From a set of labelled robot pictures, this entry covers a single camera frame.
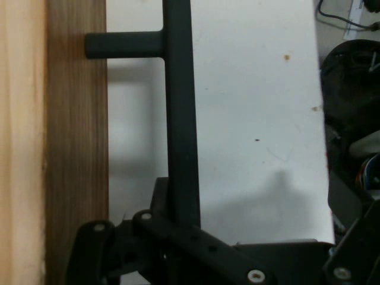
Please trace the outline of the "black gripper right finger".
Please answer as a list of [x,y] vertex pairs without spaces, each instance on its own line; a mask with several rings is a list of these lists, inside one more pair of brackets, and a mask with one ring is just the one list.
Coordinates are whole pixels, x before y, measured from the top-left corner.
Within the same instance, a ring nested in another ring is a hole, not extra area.
[[347,232],[324,265],[328,284],[379,284],[379,201]]

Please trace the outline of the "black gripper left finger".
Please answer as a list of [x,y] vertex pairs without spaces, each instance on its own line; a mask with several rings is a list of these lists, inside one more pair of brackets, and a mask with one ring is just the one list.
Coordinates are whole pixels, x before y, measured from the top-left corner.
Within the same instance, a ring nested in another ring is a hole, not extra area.
[[169,220],[168,180],[158,178],[151,207],[119,225],[92,221],[77,232],[68,284],[119,284],[138,272],[151,284],[266,284],[267,270],[195,226]]

